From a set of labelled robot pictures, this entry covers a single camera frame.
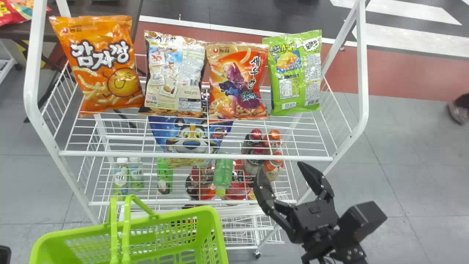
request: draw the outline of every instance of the green shopping basket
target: green shopping basket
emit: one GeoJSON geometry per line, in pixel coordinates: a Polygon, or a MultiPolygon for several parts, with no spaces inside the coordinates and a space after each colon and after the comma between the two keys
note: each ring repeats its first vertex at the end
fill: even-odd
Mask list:
{"type": "Polygon", "coordinates": [[[134,194],[124,206],[124,222],[117,222],[113,197],[106,223],[43,235],[32,248],[30,264],[228,263],[214,208],[157,214],[134,194]],[[130,219],[132,201],[149,216],[130,219]]]}

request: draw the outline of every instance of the basket handle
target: basket handle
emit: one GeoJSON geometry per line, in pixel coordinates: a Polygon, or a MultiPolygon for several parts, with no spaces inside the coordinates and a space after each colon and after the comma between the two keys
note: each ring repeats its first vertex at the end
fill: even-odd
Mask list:
{"type": "Polygon", "coordinates": [[[122,264],[130,263],[130,204],[134,202],[145,212],[148,213],[149,219],[158,219],[159,214],[151,210],[142,200],[140,200],[135,194],[127,195],[124,202],[125,213],[124,213],[124,229],[122,231],[122,264]]]}
{"type": "Polygon", "coordinates": [[[109,205],[109,219],[108,223],[111,223],[111,261],[109,264],[118,264],[118,251],[119,244],[117,241],[117,199],[111,197],[109,205]]]}

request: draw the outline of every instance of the white floor stripe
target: white floor stripe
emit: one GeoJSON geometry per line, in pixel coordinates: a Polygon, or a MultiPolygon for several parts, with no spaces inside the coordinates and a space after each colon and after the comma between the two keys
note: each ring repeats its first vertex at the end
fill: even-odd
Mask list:
{"type": "MultiPolygon", "coordinates": [[[[352,8],[355,0],[330,0],[334,6],[352,8]]],[[[447,24],[461,25],[446,10],[440,7],[415,4],[396,0],[371,0],[366,11],[394,16],[403,16],[447,24]]]]}
{"type": "MultiPolygon", "coordinates": [[[[356,28],[352,31],[356,37],[356,28]]],[[[469,57],[469,38],[424,31],[366,25],[368,45],[469,57]]]]}
{"type": "MultiPolygon", "coordinates": [[[[274,31],[239,28],[239,27],[215,25],[215,24],[209,24],[209,23],[191,22],[191,21],[169,19],[169,18],[162,18],[162,17],[154,17],[154,16],[140,16],[139,20],[142,21],[142,22],[160,23],[160,24],[168,24],[168,25],[184,26],[184,27],[192,27],[192,28],[200,28],[200,29],[209,29],[209,30],[216,30],[216,31],[227,31],[227,32],[235,32],[235,33],[266,36],[266,37],[273,37],[273,36],[279,36],[279,35],[285,35],[286,34],[286,33],[281,33],[281,32],[274,32],[274,31]]],[[[323,43],[333,44],[334,41],[335,41],[335,39],[323,38],[323,43]]],[[[349,47],[356,47],[356,42],[346,41],[345,45],[349,46],[349,47]]]]}

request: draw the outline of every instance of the barcode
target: barcode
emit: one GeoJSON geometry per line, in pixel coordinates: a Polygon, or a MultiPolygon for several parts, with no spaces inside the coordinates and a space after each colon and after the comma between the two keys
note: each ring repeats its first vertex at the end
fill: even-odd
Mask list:
{"type": "Polygon", "coordinates": [[[282,104],[282,110],[290,109],[296,106],[296,102],[284,103],[282,104]]]}
{"type": "Polygon", "coordinates": [[[313,105],[313,104],[318,104],[318,103],[319,103],[319,99],[316,99],[316,100],[306,101],[304,105],[313,105]]]}

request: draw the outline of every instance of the gray tile floor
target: gray tile floor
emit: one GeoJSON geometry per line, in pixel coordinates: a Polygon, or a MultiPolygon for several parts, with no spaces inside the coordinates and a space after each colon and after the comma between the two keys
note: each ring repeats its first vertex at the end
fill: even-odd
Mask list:
{"type": "MultiPolygon", "coordinates": [[[[41,82],[47,83],[46,76],[41,82]]],[[[30,124],[24,124],[23,72],[0,85],[0,244],[27,263],[43,234],[89,225],[88,218],[30,124]]],[[[356,94],[338,94],[351,123],[356,94]]],[[[468,127],[445,103],[370,97],[364,135],[329,173],[339,213],[375,200],[389,219],[363,246],[373,264],[466,263],[469,258],[468,127]]],[[[267,245],[262,257],[229,251],[232,263],[299,263],[303,249],[267,245]]]]}

